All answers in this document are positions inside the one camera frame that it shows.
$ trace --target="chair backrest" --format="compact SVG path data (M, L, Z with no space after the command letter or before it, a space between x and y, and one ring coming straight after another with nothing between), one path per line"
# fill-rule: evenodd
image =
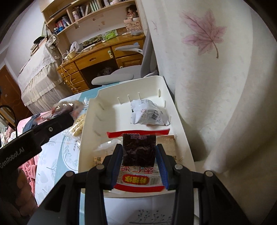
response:
M151 63L151 56L153 53L153 43L150 35L150 31L147 32L144 45L143 45L143 59L142 59L142 64L141 64L141 69L140 69L140 77L143 78L147 74L151 73L150 70L150 63Z

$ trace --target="black cable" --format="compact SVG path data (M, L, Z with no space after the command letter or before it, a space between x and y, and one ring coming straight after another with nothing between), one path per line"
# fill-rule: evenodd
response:
M8 108L9 110L11 110L11 112L12 112L13 115L14 115L14 125L15 125L15 130L16 130L16 137L17 137L17 122L16 122L16 115L15 115L13 109L12 109L10 106L8 106L8 105L1 105L1 106L0 106L0 109L3 108L3 107Z

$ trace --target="white plastic tray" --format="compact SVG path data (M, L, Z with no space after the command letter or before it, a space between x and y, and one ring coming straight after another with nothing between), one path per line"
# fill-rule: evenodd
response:
M131 104L134 99L149 99L165 110L170 118L169 126L131 124ZM189 144L178 116L177 110L161 76L131 80L110 86L98 91L94 99L90 99L83 128L78 172L90 170L95 166L93 150L110 139L106 132L126 130L162 130L170 128L170 135L175 136L176 151L180 163L195 171ZM105 197L129 198L145 197L169 193L168 191L152 193L132 193L116 191L104 193Z

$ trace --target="gray office chair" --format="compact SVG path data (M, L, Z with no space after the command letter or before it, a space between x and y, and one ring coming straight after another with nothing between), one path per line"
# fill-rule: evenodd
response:
M143 55L142 64L138 66L124 67L116 70L110 75L99 76L94 78L93 85L108 85L117 82L139 79L147 76L158 75L157 62L154 54L153 43L150 32L146 35L143 49L139 45L126 45L116 48L116 51L132 51Z

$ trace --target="dark brown snack packet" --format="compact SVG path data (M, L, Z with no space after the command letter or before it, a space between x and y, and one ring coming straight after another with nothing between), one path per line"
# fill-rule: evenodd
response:
M155 135L124 134L122 165L153 167L155 146Z

